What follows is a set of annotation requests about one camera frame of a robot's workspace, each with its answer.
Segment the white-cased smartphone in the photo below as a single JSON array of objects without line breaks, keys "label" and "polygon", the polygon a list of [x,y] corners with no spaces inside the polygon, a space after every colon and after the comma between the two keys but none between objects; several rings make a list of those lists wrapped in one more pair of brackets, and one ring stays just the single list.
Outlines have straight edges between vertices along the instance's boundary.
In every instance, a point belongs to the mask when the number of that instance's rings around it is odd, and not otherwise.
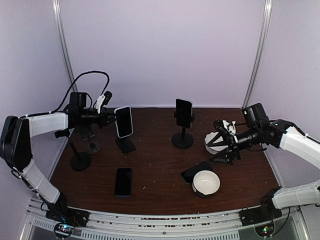
[{"label": "white-cased smartphone", "polygon": [[117,136],[122,139],[133,134],[132,111],[129,106],[118,107],[114,110]]}]

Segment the black round-base clamp phone stand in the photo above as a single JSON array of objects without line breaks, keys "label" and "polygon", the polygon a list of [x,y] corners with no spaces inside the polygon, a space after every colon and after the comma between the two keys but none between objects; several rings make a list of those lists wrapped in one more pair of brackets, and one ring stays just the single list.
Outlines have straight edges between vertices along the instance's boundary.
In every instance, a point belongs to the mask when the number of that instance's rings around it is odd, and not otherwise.
[{"label": "black round-base clamp phone stand", "polygon": [[[191,123],[193,123],[194,119],[195,119],[195,114],[192,113]],[[189,148],[193,145],[194,139],[189,133],[186,133],[186,129],[187,128],[182,127],[181,132],[177,132],[173,135],[172,144],[175,147],[185,149],[185,148]]]}]

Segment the silver smartphone black screen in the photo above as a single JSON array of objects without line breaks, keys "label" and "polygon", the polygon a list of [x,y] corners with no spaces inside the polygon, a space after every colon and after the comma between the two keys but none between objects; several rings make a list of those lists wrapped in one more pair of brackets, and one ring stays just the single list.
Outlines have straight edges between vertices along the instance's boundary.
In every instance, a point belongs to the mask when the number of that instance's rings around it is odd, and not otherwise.
[{"label": "silver smartphone black screen", "polygon": [[192,125],[192,107],[193,103],[190,100],[177,98],[176,106],[176,124],[180,127],[190,129]]}]

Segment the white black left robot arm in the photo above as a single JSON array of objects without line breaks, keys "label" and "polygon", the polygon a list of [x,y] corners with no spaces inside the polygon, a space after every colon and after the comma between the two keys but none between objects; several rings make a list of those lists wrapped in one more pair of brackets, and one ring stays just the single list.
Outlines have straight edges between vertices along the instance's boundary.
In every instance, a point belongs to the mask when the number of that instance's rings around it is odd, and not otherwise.
[{"label": "white black left robot arm", "polygon": [[94,106],[86,104],[85,92],[73,92],[64,109],[43,113],[26,114],[21,117],[7,116],[0,136],[0,157],[11,173],[22,180],[28,189],[48,205],[61,222],[72,218],[66,196],[55,187],[39,169],[33,151],[35,139],[56,132],[61,134],[81,125],[95,124],[99,128],[109,125],[114,114],[106,109],[112,98],[107,91],[101,94]]}]

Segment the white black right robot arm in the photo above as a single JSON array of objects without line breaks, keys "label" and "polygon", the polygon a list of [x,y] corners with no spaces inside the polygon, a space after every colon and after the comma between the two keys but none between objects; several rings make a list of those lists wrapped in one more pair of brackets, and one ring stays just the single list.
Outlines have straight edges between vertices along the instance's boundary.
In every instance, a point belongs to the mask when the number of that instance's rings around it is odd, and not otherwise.
[{"label": "white black right robot arm", "polygon": [[[303,160],[314,168],[320,167],[320,142],[302,131],[294,122],[269,119],[263,105],[258,102],[243,108],[246,130],[238,132],[235,121],[213,121],[214,131],[204,137],[205,149],[211,154],[211,162],[233,164],[241,159],[242,150],[257,145],[272,146],[282,152],[285,159],[293,157],[293,163]],[[295,206],[320,205],[320,181],[294,186],[280,186],[270,190],[256,210],[259,220],[268,220],[276,211]]]}]

